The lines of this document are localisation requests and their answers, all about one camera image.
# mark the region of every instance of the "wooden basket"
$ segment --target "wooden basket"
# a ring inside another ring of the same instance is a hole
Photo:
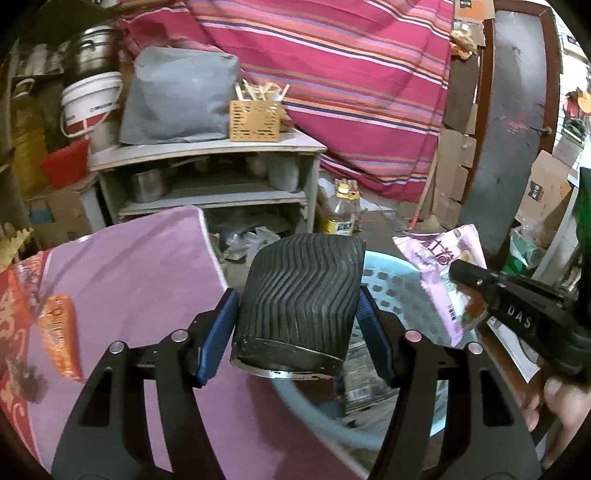
[[[278,142],[281,102],[253,100],[230,102],[232,142]]]

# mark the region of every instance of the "cloth sack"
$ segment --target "cloth sack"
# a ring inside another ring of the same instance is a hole
[[[239,69],[238,58],[222,52],[146,48],[135,61],[121,141],[150,145],[227,138]]]

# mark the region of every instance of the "metal pot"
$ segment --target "metal pot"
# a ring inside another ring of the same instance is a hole
[[[136,203],[155,202],[170,191],[162,168],[134,173],[129,180]]]
[[[73,40],[64,62],[64,87],[99,73],[119,70],[119,31],[100,25]]]

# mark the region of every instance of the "human hand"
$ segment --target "human hand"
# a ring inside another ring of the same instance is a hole
[[[556,439],[546,445],[542,467],[547,469],[566,450],[591,410],[591,388],[565,381],[560,377],[547,378],[541,369],[528,384],[528,394],[523,404],[523,415],[529,431],[540,420],[543,405],[560,420]]]

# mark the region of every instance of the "shelf board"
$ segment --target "shelf board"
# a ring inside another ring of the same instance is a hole
[[[132,145],[108,149],[90,156],[91,171],[142,163],[165,158],[210,155],[217,153],[296,152],[319,153],[326,151],[320,142],[297,130],[281,134],[278,142],[230,142],[229,139],[195,143],[169,143],[160,145]]]
[[[301,190],[285,192],[275,190],[262,180],[216,175],[182,179],[176,183],[171,192],[155,202],[128,202],[119,211],[119,217],[147,215],[185,205],[196,205],[201,208],[220,208],[277,203],[307,205],[308,200],[306,194]]]
[[[41,75],[23,75],[18,77],[12,77],[12,86],[14,87],[18,82],[21,80],[26,79],[33,79],[35,80],[35,84],[38,85],[42,82],[46,82],[48,80],[58,79],[62,76],[62,73],[43,73]]]

